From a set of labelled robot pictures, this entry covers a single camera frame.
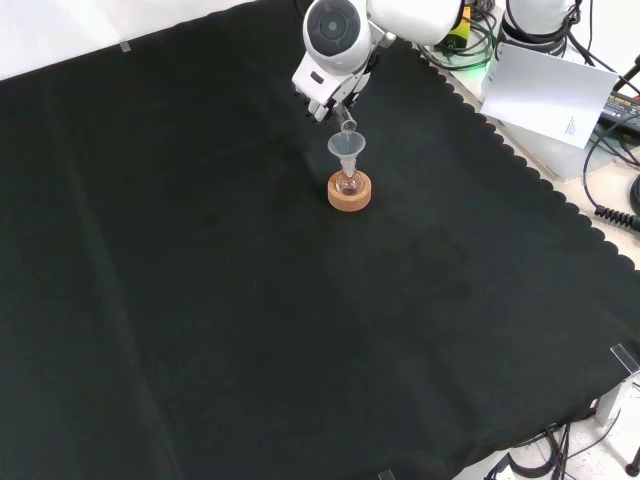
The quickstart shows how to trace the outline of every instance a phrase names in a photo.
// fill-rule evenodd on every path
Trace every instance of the wooden ring stand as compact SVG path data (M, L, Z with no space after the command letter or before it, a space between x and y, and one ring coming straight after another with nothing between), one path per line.
M336 189L336 179L340 172L336 172L331 175L329 183L327 184L327 191L329 194L329 203L334 208L342 212L357 212L366 207L371 201L371 179L365 175L362 171L358 170L362 176L364 186L362 191L356 195L344 195Z

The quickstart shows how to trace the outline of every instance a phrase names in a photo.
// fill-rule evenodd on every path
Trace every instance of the black cable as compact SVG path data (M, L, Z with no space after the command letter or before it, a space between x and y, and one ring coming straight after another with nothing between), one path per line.
M627 84L629 87L631 87L632 90L634 90L638 95L640 95L640 89L638 89L629 80L624 78L622 75L620 75L618 72L616 72L613 68L611 68L609 65L604 63L598 57L596 57L593 53L591 53L586 48L584 48L580 44L580 42L578 42L578 40L576 40L576 37L574 37L572 33L569 33L568 37L569 37L569 40L571 41L571 43L573 44L573 46L576 47L576 50L578 50L578 53L580 53L580 55L582 55L582 58L585 59L585 62L587 62L588 65L591 65L592 67L595 67L595 64L593 63L593 60L595 60L596 62L598 62L600 65L602 65L604 68L606 68L610 72L613 72L616 75L618 75L618 78L620 79L620 81L622 81L625 84Z
M494 467L493 470L491 470L489 473L487 473L487 476L484 477L484 480L497 480L498 478L498 467Z
M609 433L611 433L611 430L613 430L613 427L616 426L616 423L618 423L618 419L620 418L620 413L622 413L622 409L618 410L618 415L616 415L616 419L613 421L613 423L611 424L611 426L607 429L606 432L604 432L604 435L601 436L597 441L595 441L594 443L592 443L591 445L589 445L588 447L583 448L582 450L577 451L576 453L574 453L573 455L569 455L569 457L567 458L567 460L580 455L581 453L586 452L587 450L591 450L593 447L595 447L596 445L598 445L600 442L602 442L605 438L607 438L607 435L609 435Z
M618 142L620 143L620 146L622 147L622 149L627 153L627 155L629 155L629 157L633 161L633 164L636 165L636 166L640 166L640 162L638 161L636 156L633 154L631 149L629 147L627 147L627 144L624 143L624 140L622 138L620 138L620 139L618 139Z
M569 8L567 15L564 17L562 21L562 26L560 27L560 29L554 33L547 34L547 35L533 35L523 30L522 27L518 25L518 22L516 22L516 19L513 16L513 12L511 11L510 0L507 0L506 2L506 7L507 7L506 15L508 16L509 22L511 23L513 28L515 28L518 31L518 33L520 33L520 35L526 38L527 41L534 44L552 43L552 42L558 42L564 39L569 34L571 27L580 22L580 4L581 3L582 3L582 0L575 0L574 4L571 5L571 7Z
M477 33L479 36L479 40L473 45L463 48L449 47L442 44L437 46L438 51L441 52L442 55L444 55L446 58L450 58L453 56L481 56L482 60L466 63L464 65L447 65L424 47L419 47L420 52L427 60L429 60L429 62L443 70L448 71L455 72L460 70L468 70L471 68L486 65L491 60L493 50L495 49L497 44L497 39L493 34L493 30L498 25L498 19L491 13L494 7L495 0L476 0L476 2L471 5L470 18L464 17L464 20L471 24L470 30ZM483 48L477 50L477 48L483 44Z
M593 0L589 2L589 45L587 52L591 53L591 45L593 44Z
M549 442L549 447L551 449L551 456L543 465L539 467L534 467L534 468L523 467L522 465L519 465L518 463L516 463L516 461L511 456L511 454L508 455L509 466L511 467L511 470L513 470L515 474L520 475L522 477L526 477L526 478L540 478L540 477L544 477L549 472L551 472L551 470L555 468L556 463L558 461L558 456L560 455L560 447L555 437L553 436L553 433L549 429L545 430L544 438L546 438L547 441Z
M584 167L582 168L582 186L584 187L584 193L587 195L587 198L591 202L591 204L596 208L595 214L599 217L604 218L605 220L609 220L610 222L617 223L621 226L629 227L632 230L640 232L640 216L631 215L628 213L620 212L617 210L612 210L610 208L604 207L602 205L598 205L596 201L591 196L591 192L589 191L589 186L587 185L587 168L589 166L589 160L591 160L591 156L593 155L594 150L598 147L600 142L604 139L606 135L611 133L620 125L627 123L634 118L640 117L640 113L635 115L630 115L626 118L623 118L607 129L604 133L596 133L598 139L594 142L587 154L587 158L584 161Z

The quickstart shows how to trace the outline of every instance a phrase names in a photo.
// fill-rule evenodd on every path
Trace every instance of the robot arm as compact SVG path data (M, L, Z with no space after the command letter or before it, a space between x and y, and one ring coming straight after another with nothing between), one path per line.
M348 109L369 81L375 50L396 35L435 45L460 22L463 7L463 0L315 0L303 22L307 53L293 76L307 116L321 122L335 112L343 129L355 129Z

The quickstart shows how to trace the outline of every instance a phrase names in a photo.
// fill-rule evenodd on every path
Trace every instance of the funnel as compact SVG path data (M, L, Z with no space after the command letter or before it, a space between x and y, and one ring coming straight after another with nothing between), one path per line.
M357 132L340 132L329 139L329 151L340 159L345 175L352 177L356 171L356 158L366 144L364 137Z
M356 132L336 133L329 139L329 151L340 159L342 170L335 178L335 190L346 196L362 193L365 181L356 170L356 158L364 150L366 141Z

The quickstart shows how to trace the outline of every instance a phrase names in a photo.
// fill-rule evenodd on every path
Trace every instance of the white card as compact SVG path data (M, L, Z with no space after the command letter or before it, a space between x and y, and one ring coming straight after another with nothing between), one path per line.
M481 113L584 148L618 77L509 44Z

